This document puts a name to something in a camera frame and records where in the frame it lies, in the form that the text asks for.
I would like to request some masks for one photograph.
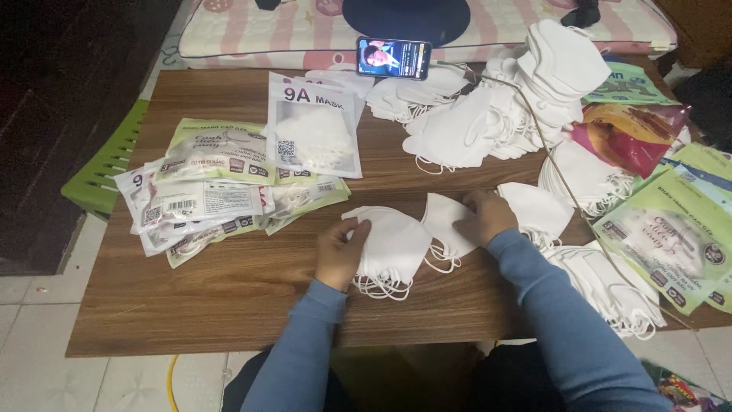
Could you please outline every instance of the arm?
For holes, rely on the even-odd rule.
[[[345,293],[311,281],[252,383],[242,412],[323,410],[333,328],[345,302]]]
[[[346,234],[353,231],[350,240]],[[318,236],[315,279],[252,382],[242,412],[322,411],[333,328],[371,231],[368,220],[342,220]]]
[[[508,202],[493,192],[464,199],[478,215],[479,238],[514,284],[554,386],[571,411],[664,411],[671,403],[589,303],[567,272],[551,265],[518,231]],[[456,229],[467,231],[465,224]]]

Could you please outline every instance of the wood grain surface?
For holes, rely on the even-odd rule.
[[[630,58],[670,93],[646,58]],[[275,70],[288,76],[295,70]],[[268,70],[163,71],[130,162],[153,161],[182,117],[265,123]],[[429,175],[401,149],[401,125],[366,108],[358,128],[363,179],[347,180],[353,196],[298,219],[267,237],[263,231],[208,246],[176,270],[164,254],[145,258],[132,219],[118,197],[91,273],[67,356],[125,356],[258,350],[273,343],[287,311],[314,273],[315,236],[363,205],[387,206],[420,219],[427,192],[460,199],[505,182],[536,184],[542,152],[517,160],[488,157],[480,168]],[[568,245],[592,237],[577,217],[562,235]],[[510,285],[490,255],[476,250],[449,274],[422,265],[405,301],[376,300],[349,290],[336,345],[470,342],[530,337]],[[732,315],[703,305],[695,327],[732,325]],[[672,320],[669,328],[681,328]]]

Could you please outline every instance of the red plastic bag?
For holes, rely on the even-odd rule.
[[[673,144],[689,119],[689,106],[629,106],[593,103],[572,139],[606,163],[644,179]]]

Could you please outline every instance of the phone screen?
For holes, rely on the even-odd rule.
[[[432,45],[403,40],[358,39],[358,73],[425,80]]]

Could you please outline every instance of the blue sleeve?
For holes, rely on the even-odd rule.
[[[322,411],[333,328],[346,294],[313,279],[252,383],[245,411]]]
[[[501,275],[514,284],[549,376],[571,411],[668,412],[661,396],[615,332],[519,231],[488,244]]]

